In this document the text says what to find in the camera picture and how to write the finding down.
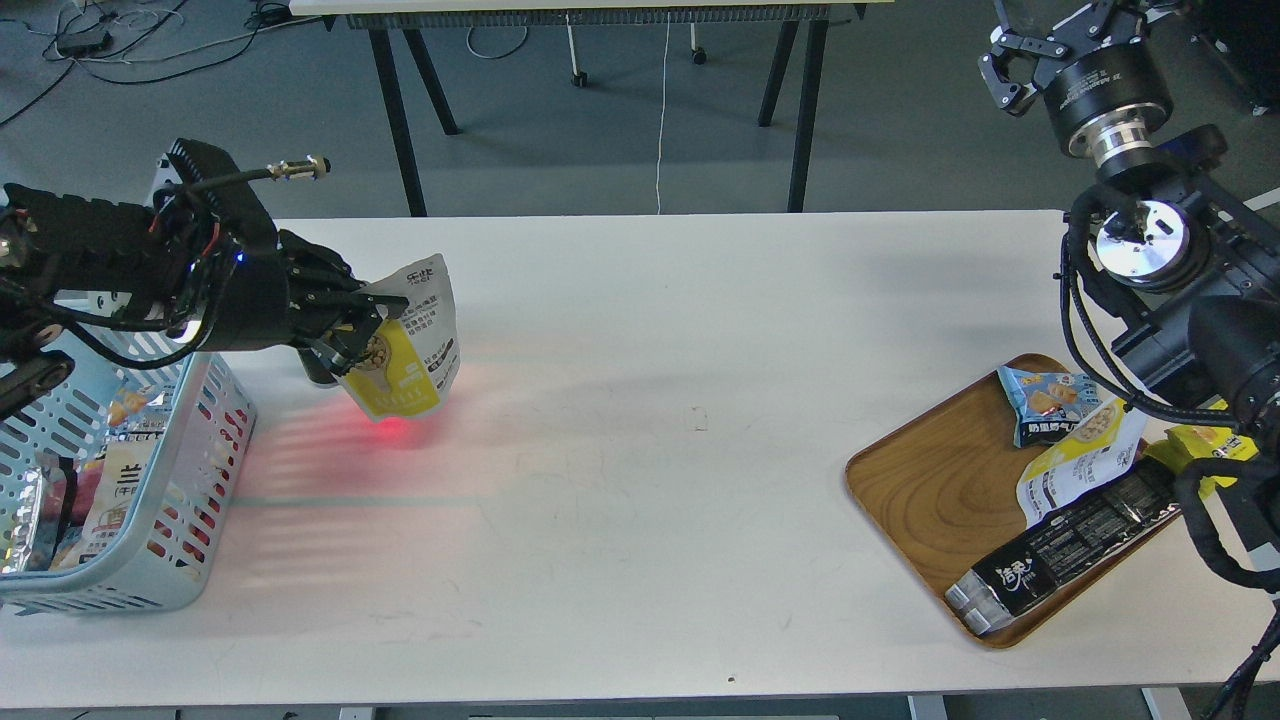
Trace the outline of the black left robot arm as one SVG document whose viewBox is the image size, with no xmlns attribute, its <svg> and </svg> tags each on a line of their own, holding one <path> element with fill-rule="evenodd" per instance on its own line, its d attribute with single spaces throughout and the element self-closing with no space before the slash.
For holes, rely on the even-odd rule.
<svg viewBox="0 0 1280 720">
<path fill-rule="evenodd" d="M 316 383 L 347 374 L 408 300 L 374 293 L 338 252 L 279 229 L 250 188 L 330 169 L 307 156 L 242 170 L 225 150 L 178 138 L 145 205 L 4 184 L 3 416 L 73 373 L 52 348 L 63 332 L 131 370 L 289 346 Z"/>
</svg>

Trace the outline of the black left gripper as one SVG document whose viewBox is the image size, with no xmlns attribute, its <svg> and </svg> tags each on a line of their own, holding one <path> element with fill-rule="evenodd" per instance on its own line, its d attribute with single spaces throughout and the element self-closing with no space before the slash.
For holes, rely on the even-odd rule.
<svg viewBox="0 0 1280 720">
<path fill-rule="evenodd" d="M 287 229 L 216 228 L 200 259 L 211 282 L 200 329 L 205 352 L 325 347 L 342 378 L 365 359 L 384 320 L 410 305 L 401 295 L 360 290 L 340 255 Z"/>
</svg>

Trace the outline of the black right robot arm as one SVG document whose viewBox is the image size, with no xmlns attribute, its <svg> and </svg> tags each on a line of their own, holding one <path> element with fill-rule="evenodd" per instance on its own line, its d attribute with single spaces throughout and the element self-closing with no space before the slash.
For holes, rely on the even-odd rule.
<svg viewBox="0 0 1280 720">
<path fill-rule="evenodd" d="M 1096 182 L 1065 215 L 1060 315 L 1082 369 L 1146 415 L 1251 439 L 1251 460 L 1194 459 L 1175 482 L 1187 529 L 1224 580 L 1277 594 L 1277 228 L 1217 183 L 1215 126 L 1164 143 L 1172 99 L 1152 15 L 1188 1 L 1088 1 L 1036 26 L 997 1 L 979 68 L 1012 117 L 1042 102 L 1061 152 Z M 1085 332 L 1103 364 L 1089 368 Z"/>
</svg>

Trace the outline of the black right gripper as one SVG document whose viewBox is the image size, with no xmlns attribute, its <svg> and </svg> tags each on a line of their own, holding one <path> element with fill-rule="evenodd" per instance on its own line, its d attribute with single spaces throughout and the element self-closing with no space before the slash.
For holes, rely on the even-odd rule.
<svg viewBox="0 0 1280 720">
<path fill-rule="evenodd" d="M 1041 96 L 1070 158 L 1116 159 L 1153 147 L 1172 114 L 1147 24 L 1180 1 L 995 1 L 997 26 L 979 69 L 997 108 L 1024 117 Z M 1070 23 L 1102 46 L 1079 53 Z"/>
</svg>

